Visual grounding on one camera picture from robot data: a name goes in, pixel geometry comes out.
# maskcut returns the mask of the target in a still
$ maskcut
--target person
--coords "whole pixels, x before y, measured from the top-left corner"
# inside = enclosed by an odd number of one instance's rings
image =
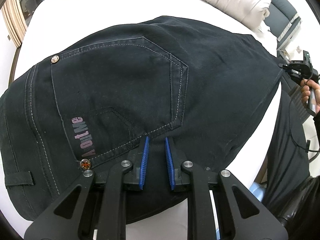
[[[315,90],[317,115],[314,122],[320,141],[320,85],[313,80],[302,80],[300,85],[304,105],[309,99],[310,87]],[[262,203],[287,229],[289,240],[316,240],[320,238],[317,226],[320,219],[320,176],[310,176],[308,155],[298,145],[306,145],[302,123],[297,109],[290,104],[289,95],[283,92],[267,153],[268,184]]]

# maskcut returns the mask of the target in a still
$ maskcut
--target triangular cutout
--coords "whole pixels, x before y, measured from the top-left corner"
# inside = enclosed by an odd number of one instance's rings
[[[238,208],[243,219],[255,216],[259,214],[259,209],[251,203],[251,201],[246,197],[246,195],[239,190],[238,187],[232,187],[233,194],[235,195]]]
[[[79,195],[81,192],[81,186],[75,187],[75,189],[61,202],[61,204],[54,210],[54,214],[66,219],[71,219],[73,211],[75,210]]]

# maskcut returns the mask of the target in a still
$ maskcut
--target white bed sheet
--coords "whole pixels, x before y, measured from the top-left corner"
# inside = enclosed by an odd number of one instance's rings
[[[201,0],[45,0],[31,19],[17,62],[15,79],[44,58],[58,53],[82,38],[107,27],[139,23],[167,15],[195,19],[233,33],[251,34],[276,55],[276,37],[271,32],[249,30],[240,22]],[[281,85],[263,120],[229,169],[247,188],[254,181],[266,156],[281,95]],[[0,167],[0,210],[13,228],[24,235],[30,221],[12,205]],[[128,240],[186,239],[187,202],[156,216],[127,226]]]

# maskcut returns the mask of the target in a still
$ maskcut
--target hand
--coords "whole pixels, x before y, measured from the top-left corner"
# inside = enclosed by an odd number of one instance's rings
[[[304,79],[301,81],[300,85],[303,86],[301,88],[301,93],[302,93],[302,103],[304,106],[306,106],[306,103],[309,99],[310,96],[310,87],[312,87],[315,90],[316,94],[316,114],[320,111],[320,85],[314,82],[313,80],[309,80],[308,83],[306,84],[308,80]]]

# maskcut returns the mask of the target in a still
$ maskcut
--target pants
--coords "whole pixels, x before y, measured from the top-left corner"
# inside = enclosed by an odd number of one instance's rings
[[[268,183],[262,203],[269,210],[310,176],[308,154],[296,145],[306,146],[302,122],[291,103],[289,123],[289,104],[290,97],[282,90],[276,125],[267,152]]]

